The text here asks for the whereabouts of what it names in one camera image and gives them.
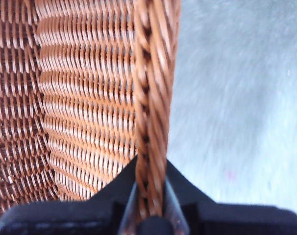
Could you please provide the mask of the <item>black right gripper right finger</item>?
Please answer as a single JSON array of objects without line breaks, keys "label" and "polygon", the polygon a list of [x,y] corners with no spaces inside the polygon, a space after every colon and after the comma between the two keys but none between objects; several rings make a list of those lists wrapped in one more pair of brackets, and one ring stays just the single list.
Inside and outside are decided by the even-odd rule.
[{"label": "black right gripper right finger", "polygon": [[292,211],[215,202],[171,162],[167,163],[167,177],[192,235],[297,235],[297,214]]}]

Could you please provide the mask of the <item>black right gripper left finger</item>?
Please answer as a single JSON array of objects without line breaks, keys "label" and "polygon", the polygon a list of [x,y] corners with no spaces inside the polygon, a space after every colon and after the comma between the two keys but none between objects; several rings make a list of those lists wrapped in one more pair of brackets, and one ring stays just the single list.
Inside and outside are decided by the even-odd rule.
[{"label": "black right gripper left finger", "polygon": [[117,232],[135,181],[133,159],[87,201],[18,205],[0,218],[0,235],[105,235]]}]

